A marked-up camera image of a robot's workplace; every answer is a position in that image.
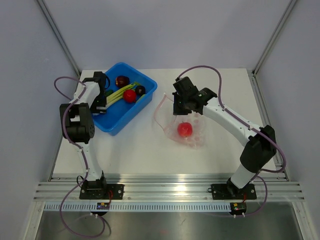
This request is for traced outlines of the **clear pink-dotted zip bag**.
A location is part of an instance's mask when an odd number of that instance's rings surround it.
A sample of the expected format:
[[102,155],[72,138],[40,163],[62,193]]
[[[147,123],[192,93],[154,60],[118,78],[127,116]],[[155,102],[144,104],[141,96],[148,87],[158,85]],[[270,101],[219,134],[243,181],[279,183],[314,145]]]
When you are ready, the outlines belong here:
[[173,99],[164,93],[154,111],[154,121],[168,139],[192,149],[203,147],[206,142],[205,118],[195,112],[187,115],[174,115],[173,104]]

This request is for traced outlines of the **red apple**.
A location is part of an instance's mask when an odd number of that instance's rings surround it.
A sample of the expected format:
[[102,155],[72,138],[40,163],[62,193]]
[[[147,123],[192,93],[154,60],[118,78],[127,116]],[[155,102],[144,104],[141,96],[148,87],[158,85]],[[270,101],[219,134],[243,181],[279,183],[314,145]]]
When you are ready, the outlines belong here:
[[189,122],[181,122],[177,126],[177,133],[183,138],[190,137],[193,134],[193,126]]

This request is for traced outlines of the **white green leek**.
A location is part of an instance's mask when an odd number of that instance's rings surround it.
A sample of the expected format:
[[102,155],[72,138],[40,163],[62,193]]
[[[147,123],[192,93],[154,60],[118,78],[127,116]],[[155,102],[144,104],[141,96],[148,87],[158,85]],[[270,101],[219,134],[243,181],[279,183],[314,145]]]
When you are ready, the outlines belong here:
[[106,103],[108,106],[111,106],[112,104],[114,104],[115,102],[117,102],[118,100],[120,100],[123,97],[123,93],[126,90],[134,90],[136,87],[140,86],[141,84],[138,82],[134,82],[131,83],[129,85],[126,85],[120,89],[118,89],[117,91],[113,92],[111,95],[106,97]]

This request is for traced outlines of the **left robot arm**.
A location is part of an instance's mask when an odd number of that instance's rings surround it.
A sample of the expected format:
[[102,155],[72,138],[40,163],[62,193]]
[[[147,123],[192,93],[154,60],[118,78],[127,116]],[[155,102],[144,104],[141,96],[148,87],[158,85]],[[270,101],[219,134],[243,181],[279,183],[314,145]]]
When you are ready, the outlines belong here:
[[91,139],[95,136],[93,114],[105,114],[106,84],[110,79],[105,73],[95,71],[92,77],[78,82],[69,103],[59,107],[62,135],[76,149],[84,176],[81,176],[81,199],[103,199],[108,194],[104,172],[100,167]]

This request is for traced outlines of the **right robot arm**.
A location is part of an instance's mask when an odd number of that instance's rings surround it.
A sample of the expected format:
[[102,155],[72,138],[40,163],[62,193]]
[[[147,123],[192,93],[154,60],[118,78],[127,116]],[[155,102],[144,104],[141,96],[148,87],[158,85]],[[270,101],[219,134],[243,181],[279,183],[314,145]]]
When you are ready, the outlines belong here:
[[192,112],[203,115],[231,133],[244,147],[240,165],[226,183],[227,196],[239,198],[249,182],[276,154],[275,130],[269,125],[251,124],[223,104],[219,95],[207,87],[199,90],[187,76],[177,78],[173,87],[174,115]]

